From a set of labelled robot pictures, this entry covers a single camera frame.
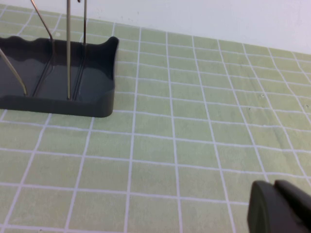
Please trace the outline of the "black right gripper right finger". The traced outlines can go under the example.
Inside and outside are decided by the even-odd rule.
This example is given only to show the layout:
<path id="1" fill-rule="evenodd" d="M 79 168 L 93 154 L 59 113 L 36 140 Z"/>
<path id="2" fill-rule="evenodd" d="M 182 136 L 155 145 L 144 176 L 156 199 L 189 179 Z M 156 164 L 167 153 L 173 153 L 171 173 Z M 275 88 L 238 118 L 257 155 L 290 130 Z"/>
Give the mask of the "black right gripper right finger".
<path id="1" fill-rule="evenodd" d="M 299 218 L 300 225 L 311 232 L 311 196 L 286 180 L 276 180 L 275 188 Z"/>

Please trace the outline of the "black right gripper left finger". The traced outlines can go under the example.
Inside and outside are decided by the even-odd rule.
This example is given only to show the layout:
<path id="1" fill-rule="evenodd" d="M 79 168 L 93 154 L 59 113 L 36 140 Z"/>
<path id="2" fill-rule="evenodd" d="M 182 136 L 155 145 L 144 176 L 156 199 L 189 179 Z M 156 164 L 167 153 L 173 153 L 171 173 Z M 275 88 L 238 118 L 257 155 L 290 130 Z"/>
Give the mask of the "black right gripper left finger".
<path id="1" fill-rule="evenodd" d="M 249 232 L 302 232 L 302 221 L 294 211 L 294 202 L 301 194 L 301 189 L 285 180 L 278 180 L 275 184 L 253 182 L 247 213 Z"/>

